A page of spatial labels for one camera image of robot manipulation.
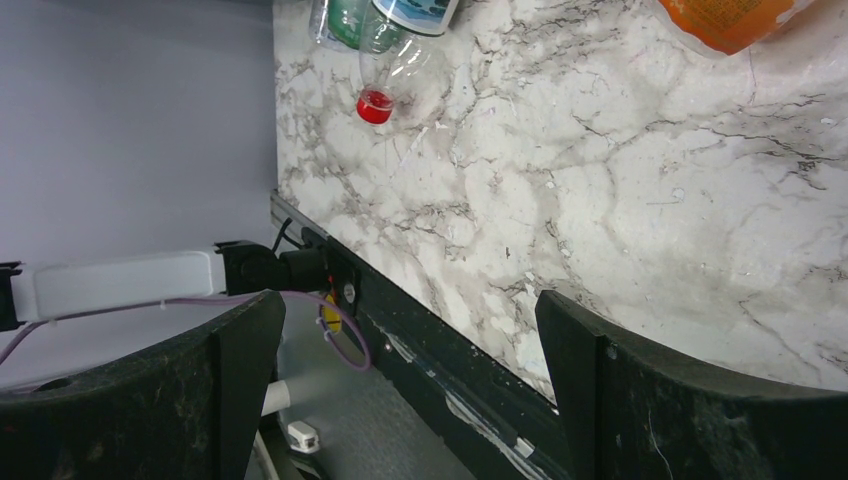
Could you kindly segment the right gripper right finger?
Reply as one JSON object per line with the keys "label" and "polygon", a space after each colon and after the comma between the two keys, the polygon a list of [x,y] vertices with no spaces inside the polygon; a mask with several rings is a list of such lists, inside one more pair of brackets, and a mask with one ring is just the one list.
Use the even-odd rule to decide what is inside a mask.
{"label": "right gripper right finger", "polygon": [[574,479],[843,479],[847,396],[709,364],[546,290],[537,328]]}

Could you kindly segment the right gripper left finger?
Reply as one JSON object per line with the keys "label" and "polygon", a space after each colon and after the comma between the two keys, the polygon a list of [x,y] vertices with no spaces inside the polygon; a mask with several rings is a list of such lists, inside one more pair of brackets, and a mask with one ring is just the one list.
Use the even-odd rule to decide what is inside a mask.
{"label": "right gripper left finger", "polygon": [[1,397],[5,479],[241,479],[286,307],[261,294],[192,330]]}

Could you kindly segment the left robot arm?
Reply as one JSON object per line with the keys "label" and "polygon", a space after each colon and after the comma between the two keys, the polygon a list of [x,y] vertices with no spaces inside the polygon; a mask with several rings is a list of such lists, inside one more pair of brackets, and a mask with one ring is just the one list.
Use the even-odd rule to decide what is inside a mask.
{"label": "left robot arm", "polygon": [[328,277],[318,248],[275,254],[244,240],[81,263],[5,262],[1,329],[183,298],[312,292],[324,289]]}

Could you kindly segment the clear bottle red blue label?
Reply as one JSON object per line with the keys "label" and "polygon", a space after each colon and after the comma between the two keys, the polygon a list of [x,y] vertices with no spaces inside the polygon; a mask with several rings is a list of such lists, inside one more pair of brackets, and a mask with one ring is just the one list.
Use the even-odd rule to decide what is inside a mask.
{"label": "clear bottle red blue label", "polygon": [[434,67],[439,38],[457,1],[369,1],[359,44],[362,89],[359,117],[372,125],[389,121]]}

